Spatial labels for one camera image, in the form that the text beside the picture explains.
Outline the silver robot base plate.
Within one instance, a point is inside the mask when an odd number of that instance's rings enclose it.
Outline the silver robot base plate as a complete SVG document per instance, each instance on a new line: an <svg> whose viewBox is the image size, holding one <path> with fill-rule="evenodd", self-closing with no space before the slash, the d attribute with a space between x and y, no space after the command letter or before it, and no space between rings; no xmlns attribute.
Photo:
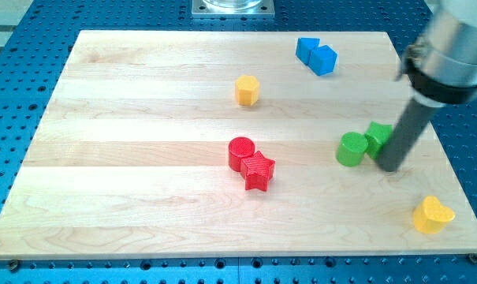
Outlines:
<svg viewBox="0 0 477 284"><path fill-rule="evenodd" d="M193 18L272 18L273 0L191 0Z"/></svg>

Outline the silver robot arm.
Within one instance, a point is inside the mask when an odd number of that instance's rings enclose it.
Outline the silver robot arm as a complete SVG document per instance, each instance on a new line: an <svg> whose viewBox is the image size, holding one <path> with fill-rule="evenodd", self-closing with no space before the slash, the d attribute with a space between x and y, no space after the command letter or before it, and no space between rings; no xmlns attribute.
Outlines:
<svg viewBox="0 0 477 284"><path fill-rule="evenodd" d="M404 51L398 76L403 75L414 95L376 158L387 172L398 170L439 109L477 97L477 1L440 1Z"/></svg>

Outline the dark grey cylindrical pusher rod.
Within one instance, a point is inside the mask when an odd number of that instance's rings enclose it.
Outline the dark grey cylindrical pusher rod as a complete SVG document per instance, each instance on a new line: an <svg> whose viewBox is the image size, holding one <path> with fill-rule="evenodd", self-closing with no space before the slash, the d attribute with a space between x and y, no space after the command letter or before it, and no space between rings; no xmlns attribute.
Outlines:
<svg viewBox="0 0 477 284"><path fill-rule="evenodd" d="M440 108L440 103L412 98L405 107L393 132L377 155L376 163L386 172L397 171L404 159Z"/></svg>

